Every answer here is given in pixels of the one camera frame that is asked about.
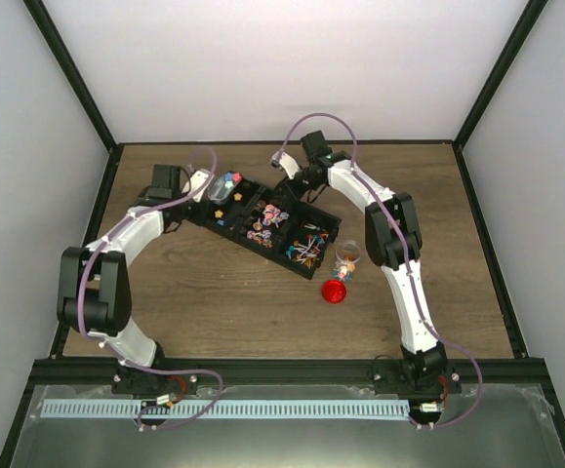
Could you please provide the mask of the silver metal scoop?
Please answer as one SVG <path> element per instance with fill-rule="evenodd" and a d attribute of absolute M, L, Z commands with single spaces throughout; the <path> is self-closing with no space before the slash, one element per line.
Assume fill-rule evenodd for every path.
<path fill-rule="evenodd" d="M 223 205 L 241 181 L 242 175 L 233 171 L 218 176 L 207 189 L 208 200 L 214 204 Z"/>

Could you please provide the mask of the black candy tray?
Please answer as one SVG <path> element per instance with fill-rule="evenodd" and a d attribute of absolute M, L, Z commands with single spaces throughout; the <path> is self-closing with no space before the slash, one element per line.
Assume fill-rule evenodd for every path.
<path fill-rule="evenodd" d="M 223 205 L 207 192 L 190 220 L 310 280 L 336 240 L 342 220 L 306 202 L 284 205 L 273 190 L 242 176 Z"/>

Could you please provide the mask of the clear plastic jar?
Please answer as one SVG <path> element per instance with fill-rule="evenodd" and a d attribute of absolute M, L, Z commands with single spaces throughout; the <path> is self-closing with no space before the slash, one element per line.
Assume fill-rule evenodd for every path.
<path fill-rule="evenodd" d="M 341 282 L 352 279 L 361 257 L 359 244 L 354 240 L 345 240 L 335 248 L 333 277 Z"/>

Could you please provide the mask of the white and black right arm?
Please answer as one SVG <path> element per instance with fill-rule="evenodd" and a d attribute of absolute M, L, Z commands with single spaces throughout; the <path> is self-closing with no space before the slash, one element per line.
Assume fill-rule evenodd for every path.
<path fill-rule="evenodd" d="M 386 277 L 400 323 L 404 383 L 426 392 L 446 370 L 447 356 L 424 295 L 423 238 L 412 197 L 380 185 L 359 168 L 354 153 L 333 151 L 319 131 L 301 145 L 305 167 L 284 147 L 272 155 L 271 166 L 285 173 L 276 190 L 298 200 L 310 189 L 330 187 L 364 214 L 366 253 Z"/>

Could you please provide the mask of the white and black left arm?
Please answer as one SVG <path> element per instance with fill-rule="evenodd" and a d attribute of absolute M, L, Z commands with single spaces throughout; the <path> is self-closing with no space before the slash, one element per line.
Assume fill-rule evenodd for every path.
<path fill-rule="evenodd" d="M 186 219 L 215 180 L 210 170 L 191 172 L 156 165 L 151 183 L 124 216 L 97 240 L 61 255 L 57 318 L 80 335 L 107 347 L 123 366 L 135 368 L 135 382 L 146 393 L 169 382 L 159 363 L 162 349 L 132 317 L 129 267 L 173 223 Z"/>

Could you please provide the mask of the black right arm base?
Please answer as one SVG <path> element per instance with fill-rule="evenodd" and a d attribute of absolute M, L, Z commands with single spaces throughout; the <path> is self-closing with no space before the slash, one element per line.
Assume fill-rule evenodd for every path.
<path fill-rule="evenodd" d="M 442 343 L 428 351 L 410 351 L 400 346 L 401 357 L 395 359 L 383 354 L 369 364 L 367 376 L 377 389 L 385 393 L 410 396 L 430 396 L 447 389 L 449 394 L 460 394 L 462 386 L 452 378 L 456 371 L 448 360 Z"/>

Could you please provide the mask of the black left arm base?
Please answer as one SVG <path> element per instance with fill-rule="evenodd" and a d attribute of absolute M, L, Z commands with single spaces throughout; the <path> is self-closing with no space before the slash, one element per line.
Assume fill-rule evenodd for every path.
<path fill-rule="evenodd" d="M 152 398 L 169 393 L 193 395 L 197 390 L 198 375 L 192 371 L 200 370 L 200 366 L 178 366 L 178 362 L 165 360 L 160 364 L 155 364 L 154 367 L 162 371 L 189 371 L 189 374 L 161 375 L 123 366 L 121 361 L 117 360 L 111 384 L 112 393 L 137 398 Z"/>

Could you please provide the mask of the red jar lid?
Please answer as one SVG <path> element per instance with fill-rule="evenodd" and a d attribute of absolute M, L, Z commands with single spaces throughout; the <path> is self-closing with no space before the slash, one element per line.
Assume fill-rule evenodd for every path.
<path fill-rule="evenodd" d="M 322 284 L 321 297 L 330 304 L 343 302 L 347 295 L 345 283 L 340 280 L 327 280 Z"/>

